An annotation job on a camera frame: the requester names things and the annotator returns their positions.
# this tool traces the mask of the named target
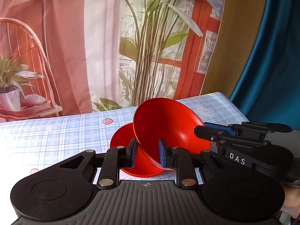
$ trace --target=backdrop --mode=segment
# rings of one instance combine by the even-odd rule
[[[0,118],[199,95],[224,1],[0,0]]]
[[[300,129],[300,0],[266,0],[257,38],[230,97],[250,121]]]

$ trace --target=blue gripper pad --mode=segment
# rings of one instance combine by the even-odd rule
[[[165,150],[164,150],[161,140],[158,141],[158,151],[159,151],[160,164],[162,167],[165,168],[166,167],[166,156],[165,156]]]
[[[229,135],[231,136],[236,136],[236,132],[234,132],[230,127],[225,126],[225,125],[220,125],[220,124],[213,124],[213,123],[204,123],[205,127],[221,130],[221,131],[226,131]]]
[[[134,167],[135,161],[137,159],[137,147],[138,147],[138,143],[136,142],[136,144],[134,145],[134,147],[131,150],[131,160],[132,160],[131,166],[132,167]]]

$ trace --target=ribbed black surface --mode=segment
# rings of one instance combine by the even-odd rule
[[[293,130],[289,133],[267,133],[265,140],[270,141],[274,145],[287,148],[293,153],[294,157],[300,158],[300,130]]]
[[[113,190],[99,191],[79,214],[52,223],[18,219],[13,225],[233,225],[210,212],[194,191],[173,181],[124,180]],[[271,219],[257,225],[279,225]]]

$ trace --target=crosshair symbol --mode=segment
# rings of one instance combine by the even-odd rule
[[[152,184],[151,183],[143,183],[143,185],[145,186],[145,187],[149,187],[149,186],[151,186]]]

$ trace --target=printed backdrop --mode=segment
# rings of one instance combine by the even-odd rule
[[[224,0],[0,1],[3,122],[199,95],[224,6]]]

